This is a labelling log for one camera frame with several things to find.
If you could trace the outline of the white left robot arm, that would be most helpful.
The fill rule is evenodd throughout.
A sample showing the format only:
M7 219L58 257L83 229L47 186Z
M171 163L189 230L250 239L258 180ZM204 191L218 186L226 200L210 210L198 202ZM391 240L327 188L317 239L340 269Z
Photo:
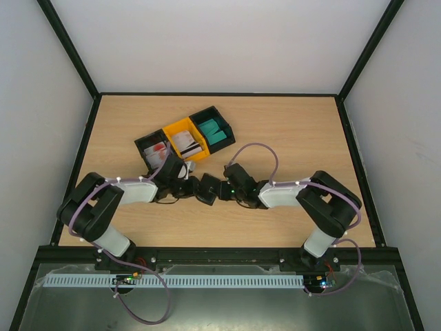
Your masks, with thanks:
M87 174L57 210L57 219L72 236L122 257L133 243L113 225L112 218L121 205L131 203L164 204L168 196L176 200L196 194L198 179L191 175L194 161L170 155L151 175L133 179L106 179Z

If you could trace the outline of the black leather card holder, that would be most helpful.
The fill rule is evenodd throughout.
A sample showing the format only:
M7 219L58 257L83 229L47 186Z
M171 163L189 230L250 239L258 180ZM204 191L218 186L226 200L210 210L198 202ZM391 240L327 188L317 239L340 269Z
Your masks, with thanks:
M196 191L196 199L201 203L212 206L218 197L221 188L221 180L204 173L199 181L198 189Z

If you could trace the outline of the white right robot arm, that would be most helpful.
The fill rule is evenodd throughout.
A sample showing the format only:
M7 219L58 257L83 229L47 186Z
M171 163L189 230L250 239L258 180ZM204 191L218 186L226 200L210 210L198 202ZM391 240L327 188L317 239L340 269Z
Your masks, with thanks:
M245 208L301 207L316 228L301 246L300 261L315 270L325 261L328 248L361 222L362 202L343 184L323 170L301 181L256 181L237 164L225 166L222 199L235 200Z

